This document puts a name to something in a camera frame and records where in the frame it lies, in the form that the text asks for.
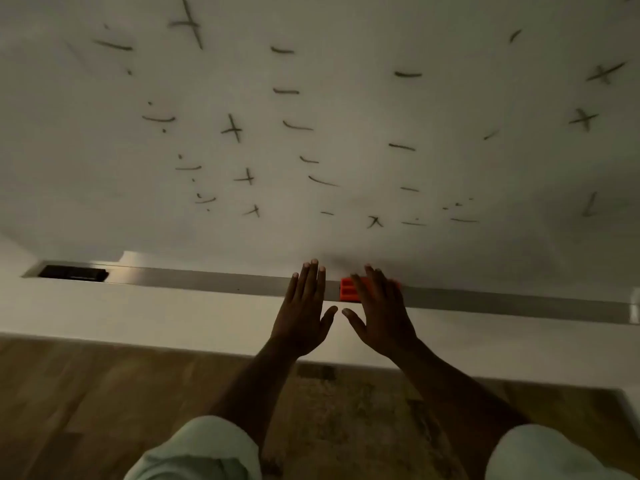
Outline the grey metal board tray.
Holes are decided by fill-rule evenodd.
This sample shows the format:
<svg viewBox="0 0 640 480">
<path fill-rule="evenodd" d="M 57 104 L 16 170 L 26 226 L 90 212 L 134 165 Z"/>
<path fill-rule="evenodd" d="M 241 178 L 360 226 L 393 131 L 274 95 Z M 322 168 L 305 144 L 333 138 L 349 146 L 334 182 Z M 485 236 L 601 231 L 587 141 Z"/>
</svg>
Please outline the grey metal board tray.
<svg viewBox="0 0 640 480">
<path fill-rule="evenodd" d="M 218 292 L 244 296 L 283 297 L 289 279 L 276 276 L 209 273 L 153 267 L 131 267 L 54 260 L 37 261 L 22 275 L 36 279 L 46 265 L 103 268 L 107 284 L 137 287 Z M 597 322 L 640 328 L 640 290 L 624 301 L 555 298 L 470 290 L 403 286 L 408 307 L 477 314 L 513 315 L 537 319 Z"/>
</svg>

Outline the black board eraser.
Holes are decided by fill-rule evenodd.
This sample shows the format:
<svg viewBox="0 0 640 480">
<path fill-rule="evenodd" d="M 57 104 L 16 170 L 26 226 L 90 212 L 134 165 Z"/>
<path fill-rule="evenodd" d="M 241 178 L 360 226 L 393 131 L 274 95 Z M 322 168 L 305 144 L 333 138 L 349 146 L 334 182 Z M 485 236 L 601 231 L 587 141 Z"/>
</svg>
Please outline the black board eraser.
<svg viewBox="0 0 640 480">
<path fill-rule="evenodd" d="M 109 272 L 103 268 L 52 264 L 44 266 L 37 274 L 39 278 L 97 283 L 105 282 L 108 276 Z"/>
</svg>

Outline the person's right forearm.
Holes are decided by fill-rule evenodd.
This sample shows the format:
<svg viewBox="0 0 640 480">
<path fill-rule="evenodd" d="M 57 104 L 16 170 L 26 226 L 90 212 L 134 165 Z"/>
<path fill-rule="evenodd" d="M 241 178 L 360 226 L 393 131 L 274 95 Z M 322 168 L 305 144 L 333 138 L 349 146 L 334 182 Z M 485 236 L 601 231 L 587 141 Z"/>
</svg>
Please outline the person's right forearm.
<svg viewBox="0 0 640 480">
<path fill-rule="evenodd" d="M 530 420 L 475 379 L 437 357 L 419 339 L 388 357 L 417 389 L 470 480 L 485 480 L 492 453 L 510 430 Z"/>
</svg>

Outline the person's left forearm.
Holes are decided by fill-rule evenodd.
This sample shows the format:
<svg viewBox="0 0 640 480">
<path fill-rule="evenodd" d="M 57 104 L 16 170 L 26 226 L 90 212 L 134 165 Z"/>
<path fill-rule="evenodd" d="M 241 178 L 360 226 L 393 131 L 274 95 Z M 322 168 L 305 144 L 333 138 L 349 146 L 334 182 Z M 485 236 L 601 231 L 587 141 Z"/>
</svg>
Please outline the person's left forearm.
<svg viewBox="0 0 640 480">
<path fill-rule="evenodd" d="M 269 339 L 213 403 L 209 414 L 236 425 L 260 452 L 278 398 L 299 357 L 297 343 L 282 337 Z"/>
</svg>

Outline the white marker board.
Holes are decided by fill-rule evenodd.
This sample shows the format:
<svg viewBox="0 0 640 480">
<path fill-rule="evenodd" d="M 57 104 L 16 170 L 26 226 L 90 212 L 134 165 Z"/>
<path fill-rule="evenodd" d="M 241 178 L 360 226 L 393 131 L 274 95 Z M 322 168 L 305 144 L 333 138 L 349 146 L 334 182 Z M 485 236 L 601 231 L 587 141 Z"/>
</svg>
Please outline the white marker board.
<svg viewBox="0 0 640 480">
<path fill-rule="evenodd" d="M 640 0 L 0 0 L 0 229 L 40 258 L 640 285 Z"/>
</svg>

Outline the person's white right sleeve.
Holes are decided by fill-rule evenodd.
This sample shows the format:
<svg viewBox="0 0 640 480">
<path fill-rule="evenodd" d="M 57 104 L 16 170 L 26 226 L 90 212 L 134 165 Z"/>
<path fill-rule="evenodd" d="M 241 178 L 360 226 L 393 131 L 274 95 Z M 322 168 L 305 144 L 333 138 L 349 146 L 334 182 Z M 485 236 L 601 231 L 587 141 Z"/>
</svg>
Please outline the person's white right sleeve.
<svg viewBox="0 0 640 480">
<path fill-rule="evenodd" d="M 524 425 L 509 430 L 488 460 L 484 480 L 637 480 L 606 466 L 555 429 Z"/>
</svg>

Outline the person's white left sleeve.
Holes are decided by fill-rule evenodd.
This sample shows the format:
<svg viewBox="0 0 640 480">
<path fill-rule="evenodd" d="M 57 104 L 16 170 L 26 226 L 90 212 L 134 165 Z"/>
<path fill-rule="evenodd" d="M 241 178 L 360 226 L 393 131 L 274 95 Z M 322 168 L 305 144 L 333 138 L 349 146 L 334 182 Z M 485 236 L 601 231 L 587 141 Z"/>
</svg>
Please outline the person's white left sleeve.
<svg viewBox="0 0 640 480">
<path fill-rule="evenodd" d="M 262 480 L 259 448 L 230 421 L 201 416 L 144 452 L 124 480 Z"/>
</svg>

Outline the patterned beige rug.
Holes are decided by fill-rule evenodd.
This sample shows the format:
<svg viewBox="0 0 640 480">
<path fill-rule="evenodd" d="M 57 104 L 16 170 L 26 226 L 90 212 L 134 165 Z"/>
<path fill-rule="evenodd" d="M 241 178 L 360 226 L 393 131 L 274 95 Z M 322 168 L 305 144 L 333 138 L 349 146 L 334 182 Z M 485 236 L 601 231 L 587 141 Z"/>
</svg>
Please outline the patterned beige rug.
<svg viewBox="0 0 640 480">
<path fill-rule="evenodd" d="M 484 445 L 458 417 L 453 446 L 398 371 L 301 362 L 261 453 L 264 480 L 467 480 L 460 454 Z"/>
</svg>

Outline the red board eraser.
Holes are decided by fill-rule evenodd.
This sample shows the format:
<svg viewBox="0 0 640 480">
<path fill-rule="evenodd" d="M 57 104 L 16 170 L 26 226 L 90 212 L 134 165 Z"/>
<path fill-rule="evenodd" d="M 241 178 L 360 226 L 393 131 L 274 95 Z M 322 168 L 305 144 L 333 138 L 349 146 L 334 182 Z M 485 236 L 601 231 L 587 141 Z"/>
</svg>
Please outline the red board eraser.
<svg viewBox="0 0 640 480">
<path fill-rule="evenodd" d="M 363 276 L 360 278 L 360 281 L 363 283 L 363 286 L 366 287 L 368 293 L 372 295 L 373 290 L 370 280 L 366 276 Z M 340 280 L 339 300 L 346 303 L 362 302 L 358 290 L 350 277 Z"/>
</svg>

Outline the person's right hand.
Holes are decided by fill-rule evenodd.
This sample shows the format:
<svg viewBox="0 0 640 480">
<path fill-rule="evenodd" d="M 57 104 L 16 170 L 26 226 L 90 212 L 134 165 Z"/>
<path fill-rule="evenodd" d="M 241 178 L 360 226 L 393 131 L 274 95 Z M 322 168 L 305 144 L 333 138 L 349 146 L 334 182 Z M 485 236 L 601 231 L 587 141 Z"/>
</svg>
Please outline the person's right hand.
<svg viewBox="0 0 640 480">
<path fill-rule="evenodd" d="M 364 286 L 360 276 L 352 274 L 361 299 L 367 327 L 367 340 L 361 340 L 370 348 L 387 357 L 396 365 L 400 364 L 404 355 L 417 345 L 418 338 L 412 322 L 408 317 L 396 317 L 392 308 L 392 290 L 390 286 L 390 304 L 388 307 L 364 307 Z"/>
</svg>

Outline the person's white sleeve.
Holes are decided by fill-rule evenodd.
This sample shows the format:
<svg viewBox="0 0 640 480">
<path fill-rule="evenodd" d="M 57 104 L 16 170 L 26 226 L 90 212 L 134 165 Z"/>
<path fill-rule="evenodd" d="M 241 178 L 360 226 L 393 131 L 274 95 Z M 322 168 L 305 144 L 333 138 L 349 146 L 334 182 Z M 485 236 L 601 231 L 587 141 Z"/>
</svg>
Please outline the person's white sleeve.
<svg viewBox="0 0 640 480">
<path fill-rule="evenodd" d="M 259 448 L 230 421 L 201 416 L 144 452 L 124 480 L 262 480 Z"/>
<path fill-rule="evenodd" d="M 555 429 L 524 425 L 509 430 L 488 460 L 484 480 L 637 480 L 606 466 Z"/>
</svg>

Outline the person's left hand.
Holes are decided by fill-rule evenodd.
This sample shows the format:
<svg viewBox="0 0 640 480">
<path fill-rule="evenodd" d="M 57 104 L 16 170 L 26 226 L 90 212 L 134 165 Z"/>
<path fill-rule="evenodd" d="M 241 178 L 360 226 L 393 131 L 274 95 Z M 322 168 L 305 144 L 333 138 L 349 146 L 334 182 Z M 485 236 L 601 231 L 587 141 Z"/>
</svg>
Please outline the person's left hand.
<svg viewBox="0 0 640 480">
<path fill-rule="evenodd" d="M 284 309 L 284 300 L 276 316 L 270 336 L 293 359 L 299 359 L 313 352 L 324 340 L 319 340 L 319 322 L 324 315 L 324 295 L 326 288 L 326 269 L 319 264 L 319 286 L 316 299 L 304 303 L 304 265 L 299 272 L 296 296 L 292 304 Z"/>
</svg>

